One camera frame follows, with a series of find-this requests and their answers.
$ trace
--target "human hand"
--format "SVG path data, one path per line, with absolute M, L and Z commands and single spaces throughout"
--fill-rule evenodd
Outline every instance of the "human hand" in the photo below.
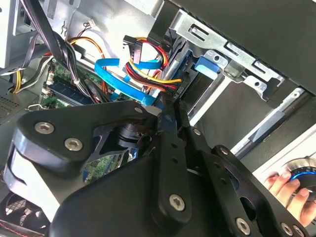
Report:
M 310 192 L 305 188 L 290 199 L 300 186 L 298 179 L 289 181 L 290 178 L 291 173 L 286 171 L 281 176 L 276 175 L 267 179 L 264 185 L 302 226 L 306 227 L 316 218 L 316 201 L 306 202 Z

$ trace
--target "round dial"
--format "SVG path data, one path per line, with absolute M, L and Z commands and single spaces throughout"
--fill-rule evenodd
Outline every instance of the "round dial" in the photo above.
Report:
M 287 163 L 287 170 L 292 174 L 291 180 L 298 179 L 300 187 L 307 188 L 310 191 L 308 200 L 316 200 L 316 160 L 310 158 L 295 159 Z

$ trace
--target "fan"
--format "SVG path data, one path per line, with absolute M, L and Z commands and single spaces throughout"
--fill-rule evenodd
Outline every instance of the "fan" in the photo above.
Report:
M 2 220 L 37 233 L 44 234 L 50 224 L 40 207 L 14 193 L 0 203 L 0 213 Z

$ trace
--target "yellow wire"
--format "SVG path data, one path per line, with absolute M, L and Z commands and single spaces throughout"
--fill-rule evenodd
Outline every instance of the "yellow wire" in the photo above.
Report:
M 21 88 L 21 72 L 20 71 L 17 71 L 16 72 L 16 85 L 15 85 L 15 89 L 13 91 L 13 93 L 16 93 L 20 88 Z
M 145 37 L 136 37 L 137 40 L 147 40 Z
M 88 38 L 88 37 L 81 37 L 81 38 L 77 38 L 77 39 L 72 40 L 70 43 L 71 43 L 71 44 L 74 44 L 74 43 L 76 43 L 77 41 L 80 41 L 80 40 L 86 40 L 86 41 L 89 41 L 89 42 L 93 43 L 93 44 L 97 47 L 97 49 L 99 50 L 99 52 L 101 53 L 102 58 L 105 57 L 105 56 L 104 56 L 104 53 L 103 53 L 103 51 L 102 51 L 102 48 L 101 48 L 93 39 L 90 39 L 90 38 Z
M 174 79 L 174 80 L 161 80 L 161 79 L 157 79 L 157 78 L 153 78 L 149 75 L 146 75 L 145 73 L 143 73 L 141 70 L 139 70 L 136 65 L 133 63 L 132 60 L 129 60 L 129 63 L 131 64 L 131 66 L 133 67 L 133 69 L 135 71 L 137 71 L 139 74 L 141 74 L 143 77 L 146 77 L 150 80 L 153 80 L 155 82 L 159 82 L 159 83 L 163 83 L 163 84 L 171 84 L 171 83 L 177 83 L 177 82 L 182 82 L 181 79 Z
M 20 90 L 21 84 L 22 84 L 22 73 L 21 73 L 21 71 L 19 71 L 19 87 L 18 87 L 18 89 L 16 90 L 16 93 Z

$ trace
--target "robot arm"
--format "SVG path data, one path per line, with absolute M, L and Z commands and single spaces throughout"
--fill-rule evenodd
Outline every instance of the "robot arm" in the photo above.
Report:
M 131 101 L 24 115 L 5 182 L 44 210 L 50 237 L 309 236 L 227 148 L 208 147 L 181 101 L 160 100 L 158 116 Z M 84 187 L 87 162 L 128 148 L 138 158 Z

